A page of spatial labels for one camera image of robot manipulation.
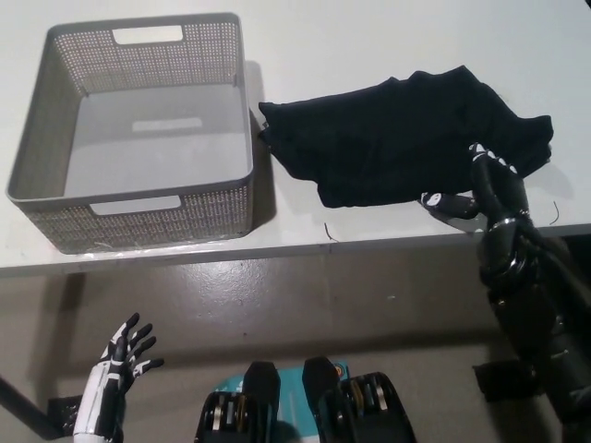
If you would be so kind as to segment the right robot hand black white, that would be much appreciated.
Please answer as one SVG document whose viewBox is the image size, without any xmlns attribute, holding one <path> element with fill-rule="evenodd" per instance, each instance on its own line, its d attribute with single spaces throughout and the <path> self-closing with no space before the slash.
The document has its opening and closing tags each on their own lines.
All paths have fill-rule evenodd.
<svg viewBox="0 0 591 443">
<path fill-rule="evenodd" d="M 468 152 L 472 195 L 424 193 L 419 204 L 443 219 L 473 220 L 482 215 L 489 230 L 513 220 L 531 225 L 524 180 L 515 166 L 480 143 L 472 144 Z"/>
</svg>

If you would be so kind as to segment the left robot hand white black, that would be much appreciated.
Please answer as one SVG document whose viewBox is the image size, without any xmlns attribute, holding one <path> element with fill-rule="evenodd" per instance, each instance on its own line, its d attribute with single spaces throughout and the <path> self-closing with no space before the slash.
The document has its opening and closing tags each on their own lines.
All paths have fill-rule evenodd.
<svg viewBox="0 0 591 443">
<path fill-rule="evenodd" d="M 138 328 L 139 320 L 135 313 L 123 322 L 92 367 L 74 424 L 75 442 L 123 441 L 128 391 L 138 378 L 164 364 L 162 358 L 140 359 L 156 337 L 153 325 Z"/>
</svg>

